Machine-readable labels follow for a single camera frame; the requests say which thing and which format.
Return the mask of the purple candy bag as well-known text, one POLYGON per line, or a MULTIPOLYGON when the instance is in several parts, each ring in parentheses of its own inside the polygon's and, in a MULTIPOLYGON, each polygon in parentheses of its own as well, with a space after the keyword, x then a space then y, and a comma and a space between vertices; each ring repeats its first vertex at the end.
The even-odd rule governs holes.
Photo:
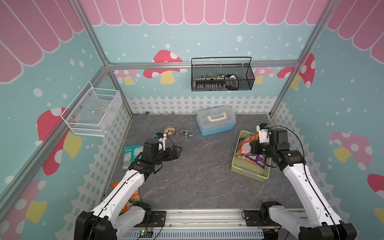
POLYGON ((265 169, 266 161, 265 161, 264 156, 262 156, 262 155, 242 154, 242 155, 236 155, 236 157, 239 159, 242 159, 244 161, 247 161, 251 164, 254 164, 256 166, 259 166, 262 169, 265 169))

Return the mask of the orange Fox's candy bag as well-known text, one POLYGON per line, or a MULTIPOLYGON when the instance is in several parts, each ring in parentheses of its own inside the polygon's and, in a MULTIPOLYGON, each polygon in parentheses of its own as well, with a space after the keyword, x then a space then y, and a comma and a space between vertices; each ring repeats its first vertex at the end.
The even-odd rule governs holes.
POLYGON ((254 135, 251 135, 247 138, 241 139, 239 141, 236 156, 252 155, 251 143, 254 140, 258 140, 258 139, 259 139, 259 134, 254 134, 254 135))

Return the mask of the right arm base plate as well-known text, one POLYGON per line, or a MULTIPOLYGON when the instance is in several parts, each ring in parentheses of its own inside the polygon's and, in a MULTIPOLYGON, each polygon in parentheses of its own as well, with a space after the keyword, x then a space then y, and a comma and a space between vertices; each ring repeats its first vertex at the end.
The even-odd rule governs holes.
POLYGON ((264 218, 260 211, 243 210, 241 213, 247 227, 271 227, 281 228, 281 225, 270 219, 264 218))

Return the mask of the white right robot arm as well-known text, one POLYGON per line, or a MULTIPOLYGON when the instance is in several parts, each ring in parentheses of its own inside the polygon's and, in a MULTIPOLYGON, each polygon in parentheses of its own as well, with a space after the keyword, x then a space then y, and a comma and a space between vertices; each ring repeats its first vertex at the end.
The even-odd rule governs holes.
POLYGON ((259 136, 251 142, 251 152, 276 163, 294 187, 308 219, 302 220, 273 201, 262 204, 261 218, 280 225, 298 240, 354 240, 357 230, 330 206, 310 174, 304 152, 290 149, 290 130, 262 124, 257 131, 259 136))

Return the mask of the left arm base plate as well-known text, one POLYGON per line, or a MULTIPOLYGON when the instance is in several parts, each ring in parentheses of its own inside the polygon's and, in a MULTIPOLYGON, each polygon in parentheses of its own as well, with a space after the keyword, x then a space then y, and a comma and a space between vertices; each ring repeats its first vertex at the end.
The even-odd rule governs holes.
POLYGON ((146 214, 144 220, 135 225, 135 228, 164 227, 166 215, 166 211, 152 211, 150 215, 146 214))

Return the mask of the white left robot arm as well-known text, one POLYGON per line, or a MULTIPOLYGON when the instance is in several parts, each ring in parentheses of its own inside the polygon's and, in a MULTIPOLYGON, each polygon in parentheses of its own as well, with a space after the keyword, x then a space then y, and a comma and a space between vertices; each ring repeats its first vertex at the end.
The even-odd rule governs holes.
POLYGON ((157 135, 144 143, 143 151, 129 165, 124 177, 112 192, 89 212, 82 212, 75 223, 75 240, 117 240, 134 227, 159 227, 163 217, 153 214, 151 206, 135 202, 125 213, 122 210, 151 174, 164 162, 177 160, 182 147, 166 146, 166 137, 157 135))

